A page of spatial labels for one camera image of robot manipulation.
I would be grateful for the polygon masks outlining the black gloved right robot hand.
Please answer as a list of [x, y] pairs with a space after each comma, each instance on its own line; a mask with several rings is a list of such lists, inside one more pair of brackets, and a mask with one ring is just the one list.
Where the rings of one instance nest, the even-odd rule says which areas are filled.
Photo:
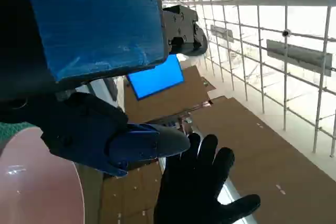
[[197, 133], [188, 137], [190, 148], [166, 160], [160, 192], [154, 208], [154, 223], [234, 223], [260, 207], [257, 194], [227, 205], [218, 196], [235, 162], [234, 152], [217, 149], [218, 138]]

